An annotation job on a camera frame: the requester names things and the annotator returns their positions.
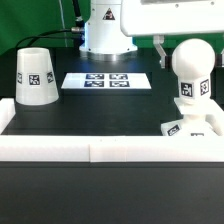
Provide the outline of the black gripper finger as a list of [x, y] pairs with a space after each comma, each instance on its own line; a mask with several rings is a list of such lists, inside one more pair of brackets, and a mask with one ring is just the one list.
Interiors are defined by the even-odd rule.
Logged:
[[221, 53], [216, 54], [215, 66], [218, 68], [224, 67], [224, 49], [222, 50]]
[[168, 69], [171, 67], [172, 57], [166, 54], [163, 48], [164, 41], [165, 41], [165, 37], [163, 35], [153, 36], [153, 45], [160, 56], [160, 66], [162, 69]]

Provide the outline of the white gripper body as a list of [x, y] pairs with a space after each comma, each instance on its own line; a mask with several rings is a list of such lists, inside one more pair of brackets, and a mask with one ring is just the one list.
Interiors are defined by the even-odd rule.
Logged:
[[224, 32], [224, 0], [122, 0], [126, 36]]

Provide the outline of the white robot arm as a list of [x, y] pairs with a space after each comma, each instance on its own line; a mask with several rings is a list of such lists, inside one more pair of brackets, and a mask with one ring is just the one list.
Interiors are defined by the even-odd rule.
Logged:
[[163, 68], [171, 64], [167, 35], [224, 32], [224, 0], [91, 0], [82, 56], [116, 61], [134, 54], [133, 39], [151, 36]]

